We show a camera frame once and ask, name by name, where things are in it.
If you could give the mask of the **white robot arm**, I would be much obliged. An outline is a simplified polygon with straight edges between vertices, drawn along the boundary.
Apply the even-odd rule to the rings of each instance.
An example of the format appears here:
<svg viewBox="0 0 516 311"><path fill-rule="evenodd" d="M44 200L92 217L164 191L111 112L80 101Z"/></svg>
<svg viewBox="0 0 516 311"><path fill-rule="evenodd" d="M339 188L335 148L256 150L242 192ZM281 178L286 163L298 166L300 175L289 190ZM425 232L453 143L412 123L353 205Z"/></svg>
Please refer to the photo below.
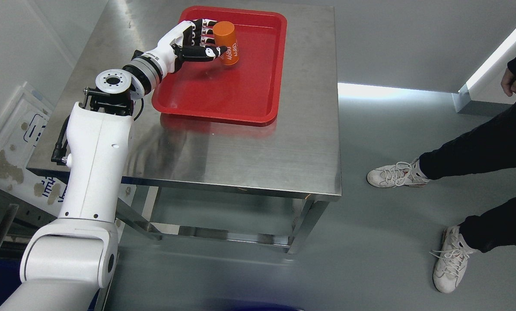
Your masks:
<svg viewBox="0 0 516 311"><path fill-rule="evenodd" d="M33 235L22 256L21 285L1 311L86 311L115 272L118 191L128 154L134 104L183 63L173 51L143 52L122 69L101 72L74 104L59 161L70 168L56 220Z"/></svg>

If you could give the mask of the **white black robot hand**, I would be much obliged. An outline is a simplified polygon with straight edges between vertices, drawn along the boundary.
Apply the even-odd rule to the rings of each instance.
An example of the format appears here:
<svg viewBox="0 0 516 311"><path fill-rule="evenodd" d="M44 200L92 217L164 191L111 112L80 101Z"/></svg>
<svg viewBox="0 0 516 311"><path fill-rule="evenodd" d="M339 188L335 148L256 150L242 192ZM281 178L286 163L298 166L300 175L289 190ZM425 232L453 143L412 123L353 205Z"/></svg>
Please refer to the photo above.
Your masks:
<svg viewBox="0 0 516 311"><path fill-rule="evenodd" d="M216 20L183 20L158 42L157 47L141 57L156 61L161 73L176 73L185 62L209 62L227 52L224 45L216 44L213 26Z"/></svg>

